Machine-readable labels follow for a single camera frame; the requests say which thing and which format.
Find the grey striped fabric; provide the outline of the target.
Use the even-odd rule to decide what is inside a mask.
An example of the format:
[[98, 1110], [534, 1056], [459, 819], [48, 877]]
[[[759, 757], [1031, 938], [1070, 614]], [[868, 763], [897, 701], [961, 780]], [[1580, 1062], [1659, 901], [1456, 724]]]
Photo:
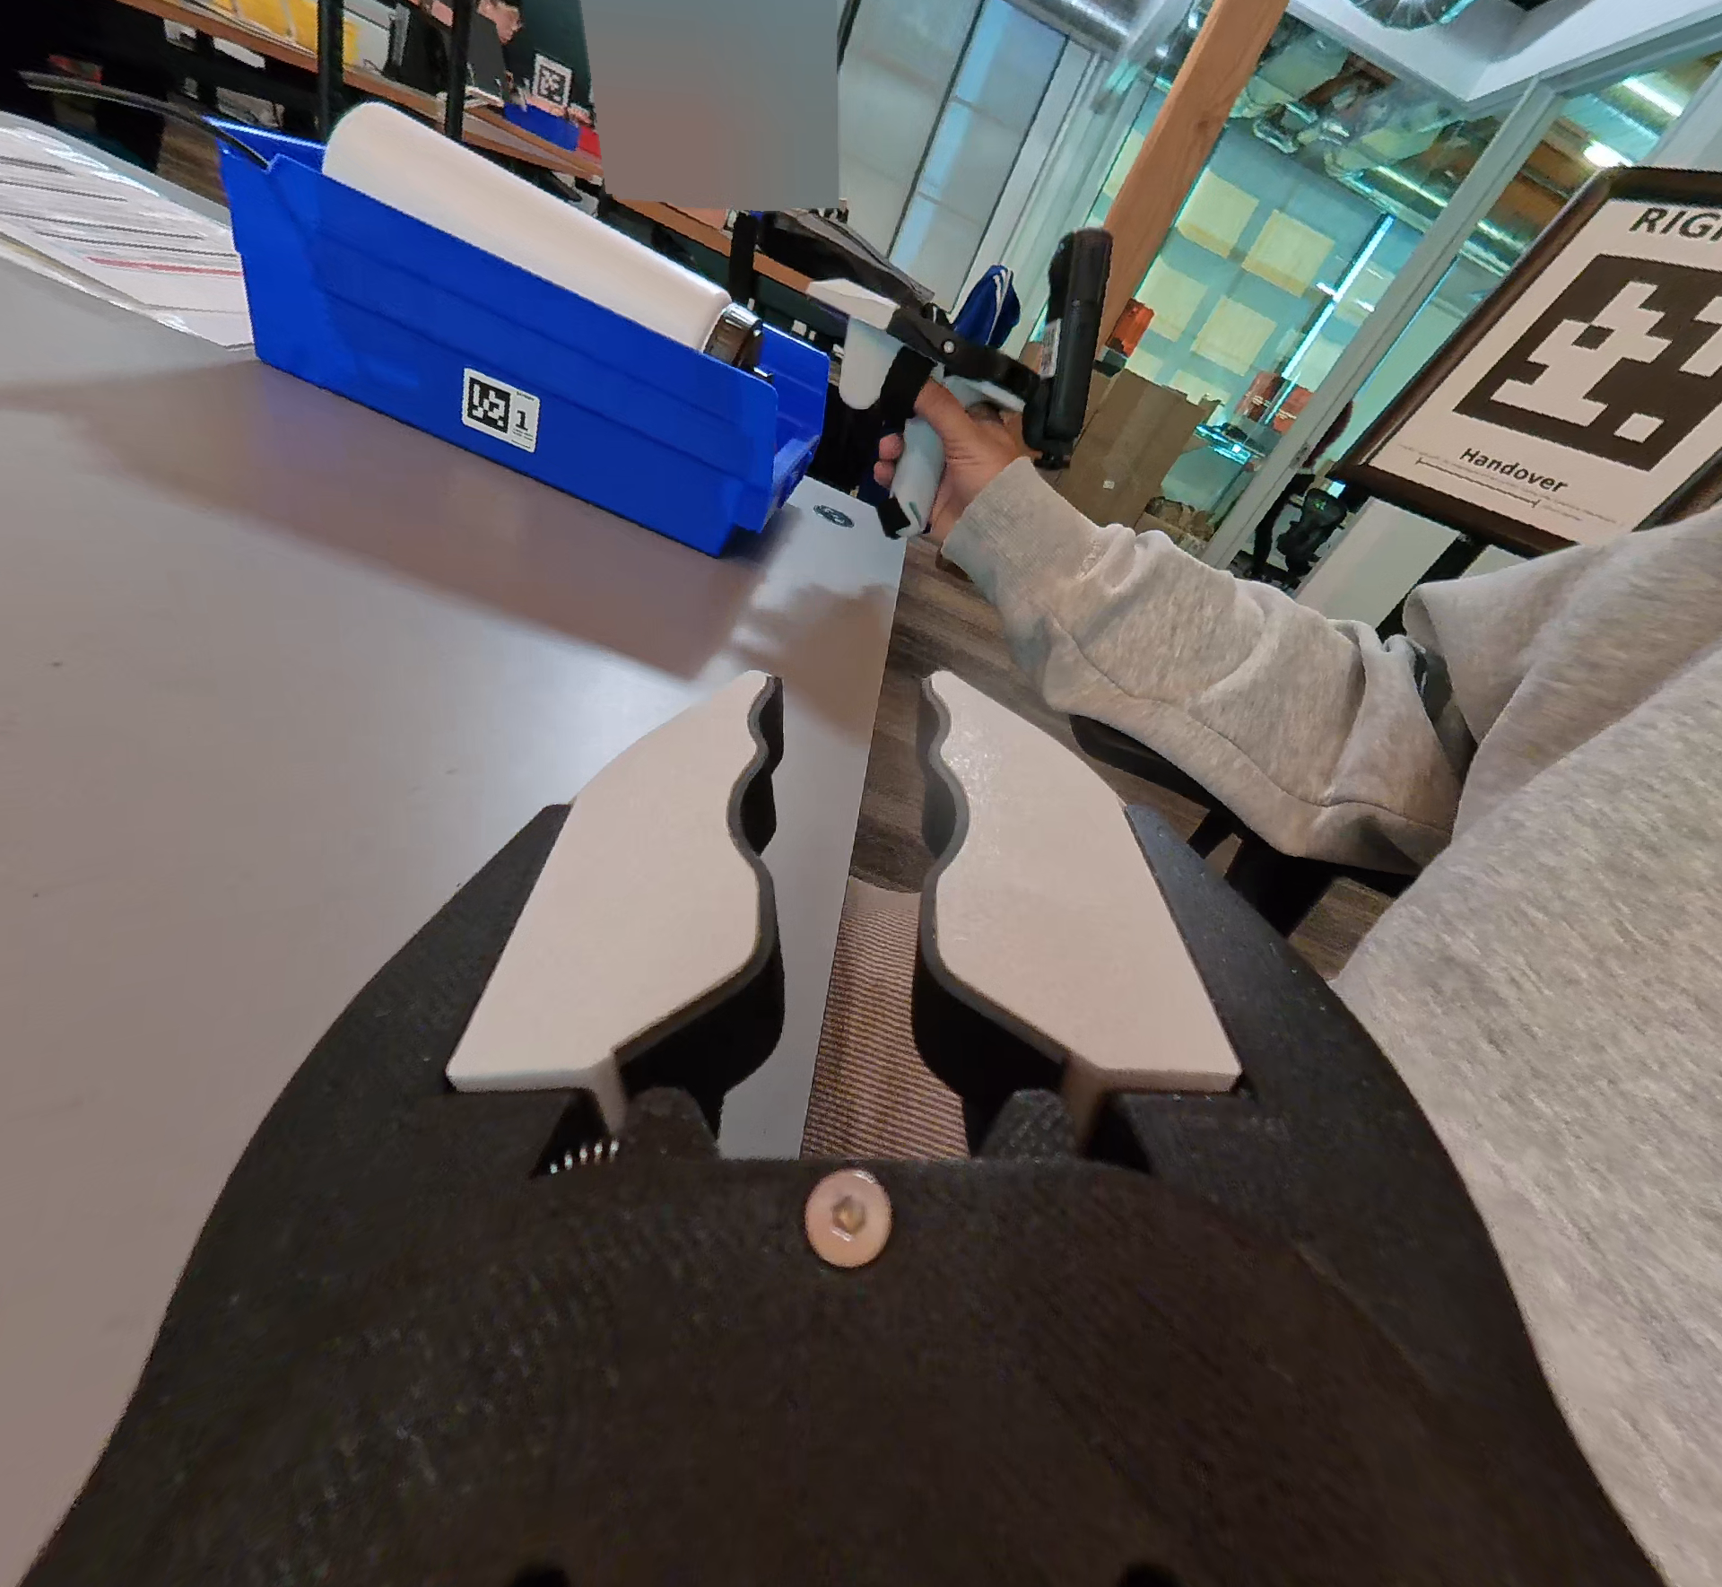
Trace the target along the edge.
[[845, 887], [800, 1157], [961, 1161], [957, 1097], [914, 1046], [918, 901], [851, 877]]

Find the person's right hand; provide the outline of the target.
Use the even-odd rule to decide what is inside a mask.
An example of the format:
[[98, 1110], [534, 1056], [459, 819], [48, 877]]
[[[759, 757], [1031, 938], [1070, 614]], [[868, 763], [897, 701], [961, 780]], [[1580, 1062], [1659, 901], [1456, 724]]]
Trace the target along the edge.
[[1029, 456], [1019, 425], [992, 406], [965, 406], [946, 385], [930, 381], [914, 398], [914, 419], [936, 437], [942, 470], [922, 526], [942, 544], [978, 493], [1011, 462]]

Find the printed paper sheet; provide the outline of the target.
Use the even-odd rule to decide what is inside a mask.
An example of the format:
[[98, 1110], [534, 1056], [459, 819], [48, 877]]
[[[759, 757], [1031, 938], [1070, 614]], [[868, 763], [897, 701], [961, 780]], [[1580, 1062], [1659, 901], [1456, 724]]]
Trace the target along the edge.
[[232, 233], [83, 146], [1, 128], [3, 258], [224, 350], [251, 346]]

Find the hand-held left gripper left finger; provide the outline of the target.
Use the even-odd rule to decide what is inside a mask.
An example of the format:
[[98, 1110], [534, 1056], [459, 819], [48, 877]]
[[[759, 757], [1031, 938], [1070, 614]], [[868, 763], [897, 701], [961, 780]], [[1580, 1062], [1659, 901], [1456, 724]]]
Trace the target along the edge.
[[707, 1025], [777, 949], [763, 846], [781, 728], [781, 681], [742, 672], [579, 788], [447, 1060], [453, 1091], [583, 1091], [620, 1135], [662, 1079], [721, 1116], [781, 1035], [781, 992], [724, 1058]]

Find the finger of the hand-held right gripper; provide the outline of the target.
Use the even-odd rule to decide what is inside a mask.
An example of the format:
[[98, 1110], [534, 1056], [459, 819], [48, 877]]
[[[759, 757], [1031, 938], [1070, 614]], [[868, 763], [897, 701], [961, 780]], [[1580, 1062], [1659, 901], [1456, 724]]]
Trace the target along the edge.
[[845, 321], [835, 369], [841, 402], [856, 414], [913, 414], [922, 387], [944, 363], [940, 311], [897, 303], [847, 278], [816, 280], [806, 295]]
[[994, 412], [1023, 414], [1039, 390], [1037, 371], [998, 350], [965, 350], [942, 365], [942, 385], [961, 408], [986, 406]]

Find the white paper roll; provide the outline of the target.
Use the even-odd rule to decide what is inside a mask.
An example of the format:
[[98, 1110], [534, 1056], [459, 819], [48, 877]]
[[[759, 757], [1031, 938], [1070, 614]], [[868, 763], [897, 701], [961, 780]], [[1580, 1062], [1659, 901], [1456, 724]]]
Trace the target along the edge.
[[321, 175], [723, 365], [755, 371], [763, 324], [719, 284], [368, 101], [342, 115]]

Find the brown cardboard box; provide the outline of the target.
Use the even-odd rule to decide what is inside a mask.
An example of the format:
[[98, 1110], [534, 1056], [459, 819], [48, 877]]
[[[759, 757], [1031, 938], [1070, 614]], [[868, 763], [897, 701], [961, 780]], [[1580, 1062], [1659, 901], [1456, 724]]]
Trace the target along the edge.
[[1134, 526], [1215, 410], [1211, 400], [1118, 371], [1087, 414], [1056, 493], [1087, 522]]

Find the black framed marker sign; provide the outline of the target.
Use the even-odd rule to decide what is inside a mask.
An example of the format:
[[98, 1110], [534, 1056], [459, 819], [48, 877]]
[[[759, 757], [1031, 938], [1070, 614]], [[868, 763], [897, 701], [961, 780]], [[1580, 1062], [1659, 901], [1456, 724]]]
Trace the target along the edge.
[[1376, 501], [1521, 557], [1684, 515], [1717, 480], [1719, 177], [1595, 175], [1345, 451]]

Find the blue plastic bin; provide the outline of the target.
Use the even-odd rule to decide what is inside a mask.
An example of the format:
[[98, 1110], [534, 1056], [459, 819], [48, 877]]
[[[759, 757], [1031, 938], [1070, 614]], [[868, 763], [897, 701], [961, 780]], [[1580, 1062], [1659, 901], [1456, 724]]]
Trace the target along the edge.
[[277, 371], [707, 555], [806, 478], [827, 359], [759, 326], [728, 365], [321, 173], [220, 134], [251, 346]]

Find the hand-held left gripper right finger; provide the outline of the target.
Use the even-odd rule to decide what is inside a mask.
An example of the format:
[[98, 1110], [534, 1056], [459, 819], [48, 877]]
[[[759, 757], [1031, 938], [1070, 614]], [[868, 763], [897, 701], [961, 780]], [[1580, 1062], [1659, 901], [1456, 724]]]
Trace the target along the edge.
[[951, 672], [920, 685], [916, 753], [914, 1048], [967, 1145], [1021, 1091], [1077, 1141], [1116, 1097], [1229, 1095], [1240, 1060], [1110, 786]]

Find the person's right forearm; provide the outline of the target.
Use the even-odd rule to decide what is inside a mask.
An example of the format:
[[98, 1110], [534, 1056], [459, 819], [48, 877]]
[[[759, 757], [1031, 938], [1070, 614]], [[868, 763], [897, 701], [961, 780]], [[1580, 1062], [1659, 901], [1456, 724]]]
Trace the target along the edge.
[[1095, 526], [1025, 460], [978, 491], [944, 553], [1052, 711], [1139, 743], [1269, 848], [1407, 872], [1450, 842], [1463, 734], [1440, 718], [1442, 664], [1407, 637]]

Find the person's grey hoodie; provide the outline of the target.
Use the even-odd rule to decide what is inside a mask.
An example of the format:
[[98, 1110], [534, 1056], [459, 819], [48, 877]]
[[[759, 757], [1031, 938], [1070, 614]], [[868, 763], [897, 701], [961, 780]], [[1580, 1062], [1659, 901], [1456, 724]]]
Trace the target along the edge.
[[1717, 1584], [1717, 509], [1405, 608], [1448, 844], [1339, 990], [1667, 1584]]

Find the long wooden desk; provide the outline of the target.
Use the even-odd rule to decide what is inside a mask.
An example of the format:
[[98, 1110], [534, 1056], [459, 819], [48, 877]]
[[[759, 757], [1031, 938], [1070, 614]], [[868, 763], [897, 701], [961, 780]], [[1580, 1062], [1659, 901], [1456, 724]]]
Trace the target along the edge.
[[[207, 35], [213, 41], [224, 41], [232, 49], [245, 49], [259, 61], [275, 63], [277, 66], [282, 66], [292, 74], [292, 78], [277, 86], [275, 92], [286, 88], [286, 103], [294, 109], [309, 109], [313, 105], [311, 94], [315, 82], [315, 59], [300, 49], [292, 49], [290, 45], [271, 39], [267, 33], [242, 26], [220, 12], [213, 12], [207, 0], [96, 2], [116, 12], [125, 12], [131, 16], [131, 20], [149, 18], [158, 24], [189, 26], [199, 35]], [[160, 55], [145, 53], [141, 61], [158, 63], [162, 68], [170, 66], [170, 61], [174, 61], [180, 68], [183, 68], [185, 74], [191, 74], [199, 80], [203, 78], [203, 68], [207, 68], [209, 86], [226, 88], [228, 92], [244, 92], [255, 97], [261, 97], [265, 92], [269, 92], [265, 82], [273, 86], [273, 80], [269, 80], [267, 74], [255, 68], [247, 68], [244, 63], [238, 68], [234, 68], [230, 63], [222, 66], [222, 61], [226, 61], [222, 59], [216, 61], [213, 68], [209, 68], [201, 57], [191, 61], [191, 53], [183, 49], [162, 49]], [[381, 99], [391, 107], [408, 111], [424, 121], [432, 121], [434, 125], [441, 127], [439, 96], [414, 92], [362, 64], [346, 64], [346, 92], [356, 96], [373, 96], [375, 99]], [[521, 165], [552, 171], [558, 173], [558, 177], [585, 183], [591, 189], [600, 187], [600, 169], [595, 156], [587, 152], [569, 154], [532, 134], [521, 132], [505, 119], [505, 115], [498, 107], [478, 103], [474, 94], [467, 96], [465, 105], [465, 144], [472, 152], [501, 156], [503, 160], [511, 160]], [[660, 229], [664, 235], [674, 235], [682, 241], [699, 243], [705, 253], [721, 257], [721, 262], [726, 264], [730, 237], [726, 227], [719, 227], [711, 222], [711, 218], [715, 216], [707, 216], [703, 212], [690, 214], [684, 208], [643, 200], [612, 200], [612, 204], [631, 216], [649, 220], [651, 225], [655, 229]], [[808, 274], [769, 258], [763, 253], [763, 237], [759, 237], [754, 247], [754, 270], [761, 282], [777, 284], [802, 293], [812, 282]]]

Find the wooden post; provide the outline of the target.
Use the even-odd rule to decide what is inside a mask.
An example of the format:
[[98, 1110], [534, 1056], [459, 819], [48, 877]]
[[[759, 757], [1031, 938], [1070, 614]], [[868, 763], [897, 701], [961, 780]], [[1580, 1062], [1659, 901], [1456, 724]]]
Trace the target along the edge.
[[1106, 212], [1099, 336], [1124, 317], [1289, 0], [1213, 0]]

